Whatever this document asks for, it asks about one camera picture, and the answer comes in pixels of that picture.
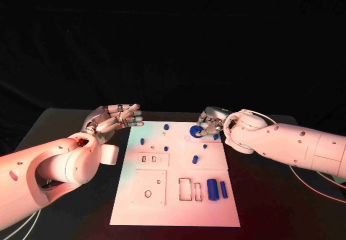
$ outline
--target black background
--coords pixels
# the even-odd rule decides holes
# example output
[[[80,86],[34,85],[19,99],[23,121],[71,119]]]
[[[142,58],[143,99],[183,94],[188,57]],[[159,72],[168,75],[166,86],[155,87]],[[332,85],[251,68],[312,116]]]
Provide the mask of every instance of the black background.
[[[339,0],[0,3],[0,154],[45,109],[111,104],[244,108],[345,135],[345,12]]]

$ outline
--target table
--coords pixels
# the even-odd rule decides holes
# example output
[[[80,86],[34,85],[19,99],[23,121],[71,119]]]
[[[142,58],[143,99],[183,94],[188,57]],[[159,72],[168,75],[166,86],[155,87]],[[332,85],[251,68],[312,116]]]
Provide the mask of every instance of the table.
[[[19,147],[32,146],[80,132],[91,110],[48,109],[41,115]],[[297,122],[290,116],[271,115],[279,123]],[[199,113],[143,112],[146,121],[196,122]],[[240,216],[238,227],[117,226],[110,225],[117,187],[127,150],[130,129],[116,132],[109,144],[120,147],[117,165],[100,165],[88,184],[64,195],[42,209],[26,240],[121,240],[121,239],[339,239],[346,229],[346,204],[313,192],[290,168],[257,153],[247,155],[224,145],[228,173]],[[338,186],[315,171],[297,169],[305,181],[336,198]],[[22,225],[21,221],[0,232],[3,239]],[[10,239],[23,239],[32,222]]]

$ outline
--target peg board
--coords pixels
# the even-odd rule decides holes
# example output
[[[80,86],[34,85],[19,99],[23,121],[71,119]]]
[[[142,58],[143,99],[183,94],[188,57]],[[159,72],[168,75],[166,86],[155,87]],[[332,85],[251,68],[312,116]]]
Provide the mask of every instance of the peg board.
[[[145,126],[132,127],[111,225],[241,226],[221,137],[217,140],[212,135],[194,138],[191,127],[195,124],[146,121]],[[194,155],[199,158],[196,164],[191,164]],[[192,200],[181,200],[179,179],[191,179]],[[218,181],[217,201],[208,199],[208,179]],[[228,198],[222,197],[221,181]],[[195,183],[201,183],[202,201],[196,201]]]

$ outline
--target cable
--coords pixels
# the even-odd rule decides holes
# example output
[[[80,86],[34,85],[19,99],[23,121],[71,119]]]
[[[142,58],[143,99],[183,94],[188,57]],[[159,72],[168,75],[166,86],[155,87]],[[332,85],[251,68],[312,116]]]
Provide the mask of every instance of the cable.
[[[343,186],[342,184],[339,184],[336,181],[333,181],[332,179],[329,179],[319,171],[316,171],[333,184],[336,184],[339,187],[342,187],[343,189],[346,189],[346,186]]]
[[[277,124],[277,122],[276,122],[269,116],[266,116],[264,114],[261,114],[260,112],[253,111],[253,110],[248,110],[248,109],[243,109],[241,111],[250,111],[251,113],[254,113],[254,114],[266,117],[269,120],[271,120],[271,122],[273,122],[274,124]]]
[[[292,167],[292,165],[289,165],[290,166],[290,169],[292,169],[292,171],[293,171],[293,173],[294,173],[294,175],[296,175],[296,177],[297,177],[297,179],[305,183],[305,185],[313,190],[313,191],[316,191],[320,195],[323,195],[325,197],[328,197],[328,198],[331,198],[331,199],[333,199],[333,200],[336,200],[336,201],[339,201],[339,202],[342,202],[342,203],[345,203],[346,204],[346,201],[343,201],[343,200],[341,200],[341,199],[338,199],[338,198],[335,198],[335,197],[332,197],[332,196],[329,196],[329,195],[326,195],[325,193],[322,193],[322,192],[319,192],[305,181],[303,181],[303,179],[300,178],[300,176],[297,175],[297,173],[296,173],[296,171],[294,171],[294,169],[293,169],[293,167]]]
[[[31,215],[29,219],[25,221],[23,225],[16,229],[16,231],[3,239],[8,240],[18,232],[19,230],[23,228],[23,226],[28,224],[28,222],[32,220],[32,218],[35,217],[36,212]]]
[[[35,224],[36,224],[36,221],[38,221],[38,218],[39,218],[41,212],[42,212],[42,210],[38,211],[38,216],[36,216],[35,222],[34,222],[34,224],[32,224],[32,226],[31,226],[31,229],[29,229],[28,234],[26,234],[25,237],[23,237],[23,240],[26,240],[28,235],[29,235],[31,231],[32,231],[34,228],[35,228]]]

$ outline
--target blue object in robot hand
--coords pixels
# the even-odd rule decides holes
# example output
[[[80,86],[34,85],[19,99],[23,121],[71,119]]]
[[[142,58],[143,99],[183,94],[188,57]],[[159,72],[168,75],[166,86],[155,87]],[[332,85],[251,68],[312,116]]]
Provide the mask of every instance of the blue object in robot hand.
[[[207,180],[207,187],[208,187],[208,199],[211,201],[220,200],[218,182],[215,179]]]
[[[198,163],[198,160],[199,160],[199,156],[194,156],[194,159],[192,159],[192,163],[196,164]]]
[[[202,138],[202,136],[196,136],[196,133],[201,132],[204,128],[201,126],[194,125],[189,129],[189,134],[196,138]]]
[[[228,191],[227,191],[225,182],[221,181],[221,182],[220,182],[220,185],[221,185],[222,197],[227,199],[230,196],[228,196]]]

